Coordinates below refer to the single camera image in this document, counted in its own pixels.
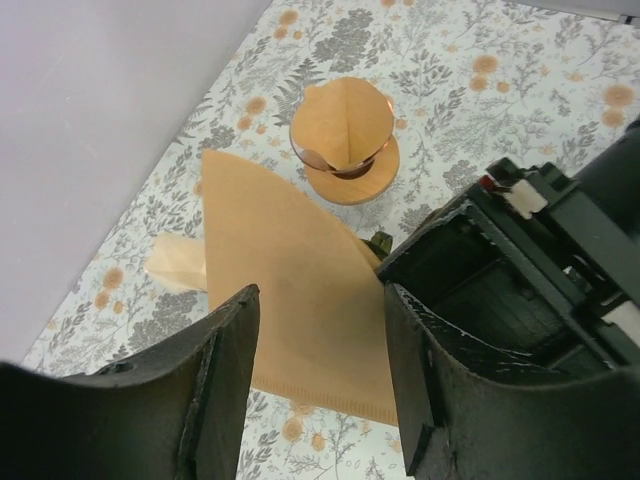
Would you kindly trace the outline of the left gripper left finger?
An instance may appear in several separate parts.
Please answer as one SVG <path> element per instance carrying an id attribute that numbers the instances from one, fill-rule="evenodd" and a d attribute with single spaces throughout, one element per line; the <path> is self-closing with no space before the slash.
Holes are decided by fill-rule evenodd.
<path id="1" fill-rule="evenodd" d="M 260 323 L 251 284 L 201 320 L 91 375 L 92 479 L 233 479 Z"/>

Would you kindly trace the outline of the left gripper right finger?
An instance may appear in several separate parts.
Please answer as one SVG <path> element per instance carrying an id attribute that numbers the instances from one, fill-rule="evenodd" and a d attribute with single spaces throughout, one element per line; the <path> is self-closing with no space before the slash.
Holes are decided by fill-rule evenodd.
<path id="1" fill-rule="evenodd" d="M 406 289 L 384 291 L 405 465 L 416 479 L 569 479 L 575 454 L 557 372 L 438 317 Z"/>

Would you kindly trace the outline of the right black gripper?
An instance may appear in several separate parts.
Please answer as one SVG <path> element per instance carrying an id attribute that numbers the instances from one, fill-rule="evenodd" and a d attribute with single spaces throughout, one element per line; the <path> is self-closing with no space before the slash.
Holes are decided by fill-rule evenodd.
<path id="1" fill-rule="evenodd" d="M 503 158 L 383 263 L 460 332 L 557 370 L 639 361 L 639 216 L 551 164 Z"/>

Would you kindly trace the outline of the green glass coffee dripper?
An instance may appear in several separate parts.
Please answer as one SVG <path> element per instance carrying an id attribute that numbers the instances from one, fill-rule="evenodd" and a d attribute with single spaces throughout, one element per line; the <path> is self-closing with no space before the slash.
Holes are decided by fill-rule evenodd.
<path id="1" fill-rule="evenodd" d="M 393 248 L 393 236 L 384 231 L 377 231 L 363 242 L 380 261 L 385 260 Z"/>

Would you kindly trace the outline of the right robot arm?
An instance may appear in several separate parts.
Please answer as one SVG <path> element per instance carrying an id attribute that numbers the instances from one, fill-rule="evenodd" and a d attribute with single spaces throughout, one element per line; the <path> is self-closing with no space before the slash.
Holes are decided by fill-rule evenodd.
<path id="1" fill-rule="evenodd" d="M 639 126 L 577 174 L 502 158 L 381 265 L 443 320 L 572 377 L 639 361 Z"/>

